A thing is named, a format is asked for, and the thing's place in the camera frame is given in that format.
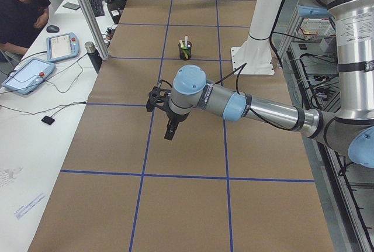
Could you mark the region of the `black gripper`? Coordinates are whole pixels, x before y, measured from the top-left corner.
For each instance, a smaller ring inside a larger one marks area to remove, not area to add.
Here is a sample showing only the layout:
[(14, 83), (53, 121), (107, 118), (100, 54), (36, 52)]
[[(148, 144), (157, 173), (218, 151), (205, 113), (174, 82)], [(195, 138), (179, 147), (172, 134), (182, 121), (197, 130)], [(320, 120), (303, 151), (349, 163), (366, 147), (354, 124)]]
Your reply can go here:
[(166, 113), (169, 119), (164, 136), (166, 140), (172, 140), (178, 128), (178, 123), (187, 119), (187, 114), (177, 114), (169, 107), (170, 96), (170, 89), (153, 87), (148, 94), (148, 101), (146, 103), (147, 112), (152, 112), (155, 108), (158, 108)]

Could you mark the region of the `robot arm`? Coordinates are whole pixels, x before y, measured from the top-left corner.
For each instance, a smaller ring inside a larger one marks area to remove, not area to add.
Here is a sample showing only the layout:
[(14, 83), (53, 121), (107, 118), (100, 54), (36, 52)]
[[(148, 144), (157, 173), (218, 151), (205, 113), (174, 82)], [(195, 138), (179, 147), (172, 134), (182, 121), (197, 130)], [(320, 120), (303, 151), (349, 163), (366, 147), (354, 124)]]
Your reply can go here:
[(254, 94), (222, 87), (196, 65), (181, 67), (171, 89), (155, 86), (146, 108), (168, 116), (165, 138), (193, 108), (224, 120), (251, 118), (278, 129), (299, 132), (352, 162), (373, 167), (373, 0), (299, 0), (299, 15), (335, 20), (340, 108), (326, 112), (280, 103), (270, 89), (274, 74), (269, 41), (282, 0), (257, 0), (248, 39), (233, 48), (234, 74), (243, 75)]

